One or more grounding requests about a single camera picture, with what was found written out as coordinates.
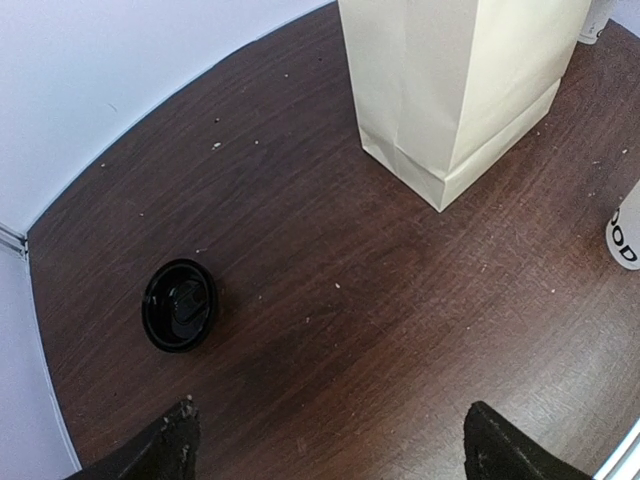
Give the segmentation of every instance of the white wall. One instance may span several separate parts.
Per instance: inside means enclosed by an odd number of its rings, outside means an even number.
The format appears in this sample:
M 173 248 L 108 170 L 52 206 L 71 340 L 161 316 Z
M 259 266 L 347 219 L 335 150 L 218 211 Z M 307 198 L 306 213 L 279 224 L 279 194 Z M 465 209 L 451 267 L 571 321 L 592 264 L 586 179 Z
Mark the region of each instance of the white wall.
M 59 480 L 77 457 L 51 389 L 27 262 L 0 245 L 0 477 Z
M 0 222 L 26 233 L 154 106 L 233 51 L 324 3 L 2 2 Z
M 640 37 L 640 0 L 618 0 L 612 18 Z

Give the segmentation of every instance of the white cup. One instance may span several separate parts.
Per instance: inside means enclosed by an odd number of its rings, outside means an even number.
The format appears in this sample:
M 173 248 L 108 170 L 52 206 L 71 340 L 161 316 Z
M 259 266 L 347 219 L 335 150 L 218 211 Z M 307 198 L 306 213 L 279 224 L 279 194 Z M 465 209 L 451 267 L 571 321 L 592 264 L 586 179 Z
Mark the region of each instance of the white cup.
M 613 214 L 606 236 L 609 251 L 620 265 L 640 269 L 640 183 Z
M 616 0 L 593 0 L 578 41 L 587 45 L 596 43 L 615 6 Z

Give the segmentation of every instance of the black plastic lid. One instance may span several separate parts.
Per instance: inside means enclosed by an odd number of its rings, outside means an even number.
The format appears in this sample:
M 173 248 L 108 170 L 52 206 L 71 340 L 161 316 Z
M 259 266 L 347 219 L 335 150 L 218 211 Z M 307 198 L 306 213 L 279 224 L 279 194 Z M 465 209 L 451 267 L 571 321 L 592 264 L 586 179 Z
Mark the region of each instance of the black plastic lid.
M 187 352 L 209 334 L 218 293 L 209 271 L 193 260 L 173 260 L 151 278 L 142 300 L 149 340 L 165 352 Z

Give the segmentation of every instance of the cup with black text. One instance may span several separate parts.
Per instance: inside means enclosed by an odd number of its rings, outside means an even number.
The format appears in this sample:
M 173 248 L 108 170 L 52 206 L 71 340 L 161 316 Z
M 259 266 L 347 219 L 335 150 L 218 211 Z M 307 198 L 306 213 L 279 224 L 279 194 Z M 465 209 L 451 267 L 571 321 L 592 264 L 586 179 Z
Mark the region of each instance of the cup with black text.
M 640 183 L 613 214 L 606 236 L 611 255 L 620 265 L 640 269 Z

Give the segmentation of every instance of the dark brown wooden surface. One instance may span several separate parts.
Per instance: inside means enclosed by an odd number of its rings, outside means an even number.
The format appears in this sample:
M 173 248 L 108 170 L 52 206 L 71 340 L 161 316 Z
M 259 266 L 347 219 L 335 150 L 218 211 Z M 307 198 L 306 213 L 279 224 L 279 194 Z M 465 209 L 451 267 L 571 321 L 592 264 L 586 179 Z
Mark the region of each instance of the dark brown wooden surface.
M 640 275 L 603 236 L 640 177 L 639 75 L 617 25 L 579 46 L 551 114 L 440 215 L 361 151 L 335 5 L 203 75 L 30 232 L 82 461 L 192 394 L 203 479 L 461 479 L 481 399 L 594 473 L 640 413 Z M 223 289 L 186 355 L 139 312 L 176 257 Z

